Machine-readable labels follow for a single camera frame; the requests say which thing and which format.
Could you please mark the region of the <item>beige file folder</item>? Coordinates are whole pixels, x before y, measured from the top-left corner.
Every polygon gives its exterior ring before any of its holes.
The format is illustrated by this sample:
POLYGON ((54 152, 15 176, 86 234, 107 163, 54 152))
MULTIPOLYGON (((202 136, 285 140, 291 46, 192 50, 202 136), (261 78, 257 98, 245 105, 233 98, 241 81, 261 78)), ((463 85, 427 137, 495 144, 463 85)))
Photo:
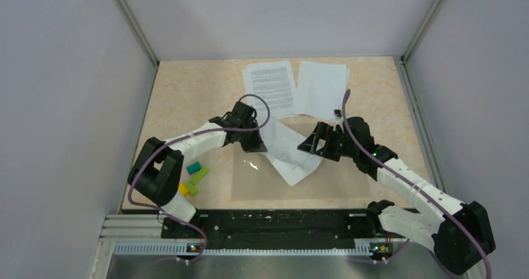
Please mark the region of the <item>beige file folder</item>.
POLYGON ((261 130, 268 149, 245 153, 234 146, 231 197, 234 200, 369 198, 369 177, 343 157, 339 162, 297 149, 314 127, 272 120, 261 130))

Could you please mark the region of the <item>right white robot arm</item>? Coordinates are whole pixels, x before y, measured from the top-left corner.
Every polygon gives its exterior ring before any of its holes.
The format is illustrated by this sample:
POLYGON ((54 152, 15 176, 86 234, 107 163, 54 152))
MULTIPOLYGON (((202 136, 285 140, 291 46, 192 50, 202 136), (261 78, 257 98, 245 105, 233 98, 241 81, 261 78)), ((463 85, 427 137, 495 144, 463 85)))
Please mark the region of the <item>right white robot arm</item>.
POLYGON ((449 196, 417 175, 394 151, 375 143, 363 118, 350 117, 340 125, 318 122, 297 149, 335 162, 351 158, 360 172, 416 209, 411 212, 389 200, 371 202, 366 219, 371 235, 391 232, 422 245, 454 275, 463 275, 495 251, 485 207, 449 196))

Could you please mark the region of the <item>form paper sheet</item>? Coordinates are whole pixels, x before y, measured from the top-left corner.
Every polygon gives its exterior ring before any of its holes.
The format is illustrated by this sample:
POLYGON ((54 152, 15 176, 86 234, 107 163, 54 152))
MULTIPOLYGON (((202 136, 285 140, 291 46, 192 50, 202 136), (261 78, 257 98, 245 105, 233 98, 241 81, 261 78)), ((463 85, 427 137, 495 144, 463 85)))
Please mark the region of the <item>form paper sheet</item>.
POLYGON ((297 146, 305 138, 276 119, 270 119, 260 134, 267 148, 265 157, 290 187, 311 175, 323 161, 299 151, 297 146))

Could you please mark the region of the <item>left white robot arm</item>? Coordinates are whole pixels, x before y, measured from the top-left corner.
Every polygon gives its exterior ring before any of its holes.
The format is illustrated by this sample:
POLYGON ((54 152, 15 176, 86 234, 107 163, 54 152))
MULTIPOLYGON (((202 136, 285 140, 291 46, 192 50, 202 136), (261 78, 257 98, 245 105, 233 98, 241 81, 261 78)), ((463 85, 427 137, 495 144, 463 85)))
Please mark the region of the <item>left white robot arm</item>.
POLYGON ((136 190, 163 213, 177 218, 176 228, 184 237, 199 232, 196 208, 178 191, 180 177, 188 163, 210 150, 239 143, 245 152, 266 152, 261 139, 256 109, 242 101, 231 111, 214 117, 201 127, 174 139, 147 139, 127 179, 136 190))

